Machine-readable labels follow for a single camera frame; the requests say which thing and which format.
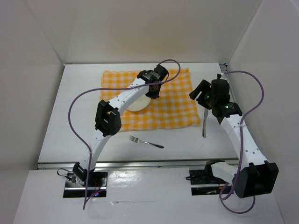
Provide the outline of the yellow white checkered cloth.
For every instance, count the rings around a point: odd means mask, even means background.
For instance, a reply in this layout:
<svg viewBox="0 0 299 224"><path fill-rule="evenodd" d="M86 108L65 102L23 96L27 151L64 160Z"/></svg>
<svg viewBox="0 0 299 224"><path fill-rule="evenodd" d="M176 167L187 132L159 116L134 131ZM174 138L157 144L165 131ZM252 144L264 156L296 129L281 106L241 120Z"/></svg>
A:
<svg viewBox="0 0 299 224"><path fill-rule="evenodd" d="M177 129L200 125L200 118L194 101L189 97L192 91L188 68L169 69L174 80L163 84L159 98L137 112L126 110L121 116L121 131L150 131ZM138 75L137 71L104 71L101 78L100 99L108 101L120 94L120 88L128 87Z"/></svg>

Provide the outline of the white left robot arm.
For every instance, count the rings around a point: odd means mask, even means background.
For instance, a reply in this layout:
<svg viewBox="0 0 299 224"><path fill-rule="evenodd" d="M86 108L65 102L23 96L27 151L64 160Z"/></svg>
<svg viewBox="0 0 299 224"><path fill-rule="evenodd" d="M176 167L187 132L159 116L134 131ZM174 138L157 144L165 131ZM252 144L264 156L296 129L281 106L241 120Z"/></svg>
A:
<svg viewBox="0 0 299 224"><path fill-rule="evenodd" d="M92 182L92 172L103 147L111 136L117 134L121 129L121 115L139 97L145 95L150 99L159 97L161 85L169 75L168 70L162 65L157 65L153 70L139 72L133 83L127 88L121 88L118 96L111 100L101 100L98 103L95 116L95 135L91 144L87 144L74 130L71 124L71 109L77 96L71 103L68 111L68 122L73 133L87 146L89 156L86 160L76 162L73 167L75 180L81 186L87 186Z"/></svg>

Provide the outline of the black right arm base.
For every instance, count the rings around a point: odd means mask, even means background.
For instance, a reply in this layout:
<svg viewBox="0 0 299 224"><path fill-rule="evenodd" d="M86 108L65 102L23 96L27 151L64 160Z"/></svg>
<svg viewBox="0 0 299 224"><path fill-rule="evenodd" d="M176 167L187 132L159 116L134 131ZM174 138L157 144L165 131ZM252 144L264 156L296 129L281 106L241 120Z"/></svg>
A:
<svg viewBox="0 0 299 224"><path fill-rule="evenodd" d="M224 160L208 161L203 169L189 170L185 179L191 184L192 196L218 195L225 185L225 181L212 174L212 165Z"/></svg>

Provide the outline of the cream round plate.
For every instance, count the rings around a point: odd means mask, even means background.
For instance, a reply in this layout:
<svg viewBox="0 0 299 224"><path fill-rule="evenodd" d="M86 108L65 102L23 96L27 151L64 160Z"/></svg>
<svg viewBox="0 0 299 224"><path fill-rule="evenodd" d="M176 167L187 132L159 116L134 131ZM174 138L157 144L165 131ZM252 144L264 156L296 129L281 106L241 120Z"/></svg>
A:
<svg viewBox="0 0 299 224"><path fill-rule="evenodd" d="M130 112L138 112L145 109L151 102L151 99L146 95L142 95L139 97L134 103L132 103L128 108L127 111Z"/></svg>

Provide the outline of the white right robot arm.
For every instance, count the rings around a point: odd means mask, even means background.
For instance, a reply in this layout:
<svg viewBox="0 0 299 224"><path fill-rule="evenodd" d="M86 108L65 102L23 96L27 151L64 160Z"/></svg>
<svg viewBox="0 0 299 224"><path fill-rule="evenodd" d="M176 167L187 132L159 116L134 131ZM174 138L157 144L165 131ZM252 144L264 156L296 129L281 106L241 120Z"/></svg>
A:
<svg viewBox="0 0 299 224"><path fill-rule="evenodd" d="M235 151L240 167L229 165L224 160L208 161L204 178L209 183L223 180L234 187L239 198L269 194L278 176L278 166L269 162L258 149L243 120L239 105L230 100L230 87L225 79L211 82L202 80L189 96L210 110L224 128Z"/></svg>

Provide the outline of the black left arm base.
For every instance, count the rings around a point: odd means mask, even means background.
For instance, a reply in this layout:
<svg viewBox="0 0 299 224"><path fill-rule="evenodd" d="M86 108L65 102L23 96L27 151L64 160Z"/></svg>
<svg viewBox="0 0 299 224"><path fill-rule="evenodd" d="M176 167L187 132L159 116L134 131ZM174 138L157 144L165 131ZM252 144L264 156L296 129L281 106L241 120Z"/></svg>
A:
<svg viewBox="0 0 299 224"><path fill-rule="evenodd" d="M81 182L73 172L59 168L57 175L65 178L63 198L84 198L85 184ZM89 179L87 198L90 196L101 198L107 196L107 172L95 172Z"/></svg>

